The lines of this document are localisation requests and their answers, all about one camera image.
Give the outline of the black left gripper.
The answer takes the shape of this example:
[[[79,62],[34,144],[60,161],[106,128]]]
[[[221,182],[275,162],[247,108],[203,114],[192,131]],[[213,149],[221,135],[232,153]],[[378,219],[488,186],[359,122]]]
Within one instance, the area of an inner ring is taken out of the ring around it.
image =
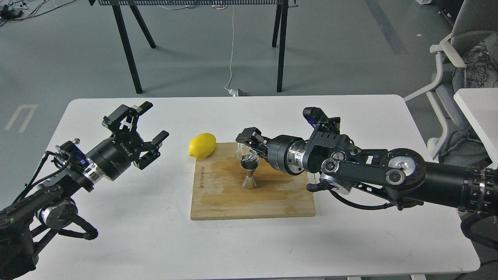
[[[107,179],[114,181],[132,163],[144,170],[160,156],[159,149],[169,132],[160,131],[149,142],[144,142],[137,132],[139,117],[152,107],[149,101],[132,107],[122,104],[109,116],[103,117],[102,126],[114,136],[91,149],[86,153],[86,158],[96,164]]]

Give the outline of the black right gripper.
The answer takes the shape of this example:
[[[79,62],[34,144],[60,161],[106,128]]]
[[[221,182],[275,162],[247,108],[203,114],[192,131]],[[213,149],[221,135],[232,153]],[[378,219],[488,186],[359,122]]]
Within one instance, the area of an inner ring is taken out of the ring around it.
[[[269,139],[256,127],[245,128],[235,141],[250,147],[256,154],[267,161],[272,168],[286,174],[301,174],[304,168],[297,159],[303,153],[305,141],[290,135],[279,135]]]

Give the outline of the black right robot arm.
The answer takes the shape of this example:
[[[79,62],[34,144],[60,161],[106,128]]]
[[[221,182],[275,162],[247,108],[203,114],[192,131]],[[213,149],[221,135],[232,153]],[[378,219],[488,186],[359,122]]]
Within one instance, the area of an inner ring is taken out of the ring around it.
[[[280,172],[319,173],[308,191],[328,190],[357,209],[403,210],[429,202],[470,212],[461,223],[463,234],[497,249],[496,240],[471,230],[478,221],[497,216],[497,170],[431,163],[406,148],[360,149],[340,133],[339,117],[329,118],[318,107],[304,108],[303,116],[314,129],[308,140],[291,135],[270,139],[255,127],[244,129],[235,140]]]

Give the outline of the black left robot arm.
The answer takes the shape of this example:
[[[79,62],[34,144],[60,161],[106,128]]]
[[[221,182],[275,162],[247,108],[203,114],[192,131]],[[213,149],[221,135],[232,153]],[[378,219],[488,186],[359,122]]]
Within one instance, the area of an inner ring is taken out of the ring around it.
[[[35,270],[41,250],[56,236],[93,240],[98,231],[78,215],[72,199],[78,190],[91,192],[102,178],[114,181],[131,165],[143,170],[160,156],[162,142],[168,137],[161,131],[150,142],[137,132],[140,116],[152,103],[119,106],[103,118],[102,125],[111,136],[84,154],[74,139],[46,151],[42,167],[53,156],[57,170],[39,180],[36,174],[0,215],[1,279],[12,280]]]

